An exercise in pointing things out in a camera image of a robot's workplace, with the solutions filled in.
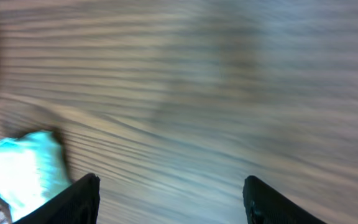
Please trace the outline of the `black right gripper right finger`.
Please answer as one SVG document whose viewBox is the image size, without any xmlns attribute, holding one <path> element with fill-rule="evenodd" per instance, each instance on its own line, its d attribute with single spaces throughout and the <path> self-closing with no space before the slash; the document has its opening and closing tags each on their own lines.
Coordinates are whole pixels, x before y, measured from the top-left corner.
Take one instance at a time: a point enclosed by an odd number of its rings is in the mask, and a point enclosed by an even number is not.
<svg viewBox="0 0 358 224">
<path fill-rule="evenodd" d="M 248 224 L 325 224 L 254 175 L 243 188 Z"/>
</svg>

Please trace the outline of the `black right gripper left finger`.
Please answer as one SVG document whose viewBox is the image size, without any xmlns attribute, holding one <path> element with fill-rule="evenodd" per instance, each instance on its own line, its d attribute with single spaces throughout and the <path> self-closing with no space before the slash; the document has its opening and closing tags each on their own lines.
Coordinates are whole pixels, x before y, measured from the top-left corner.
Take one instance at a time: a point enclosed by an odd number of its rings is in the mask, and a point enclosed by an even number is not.
<svg viewBox="0 0 358 224">
<path fill-rule="evenodd" d="M 14 224 L 96 224 L 100 178 L 89 173 Z"/>
</svg>

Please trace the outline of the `teal snack packet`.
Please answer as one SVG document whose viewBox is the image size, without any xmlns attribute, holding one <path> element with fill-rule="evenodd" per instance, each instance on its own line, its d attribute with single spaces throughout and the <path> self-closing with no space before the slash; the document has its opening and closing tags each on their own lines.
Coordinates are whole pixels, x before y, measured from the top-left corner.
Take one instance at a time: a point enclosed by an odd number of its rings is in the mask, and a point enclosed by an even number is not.
<svg viewBox="0 0 358 224">
<path fill-rule="evenodd" d="M 62 147 L 50 131 L 0 139 L 0 198 L 8 204 L 13 222 L 70 185 Z"/>
</svg>

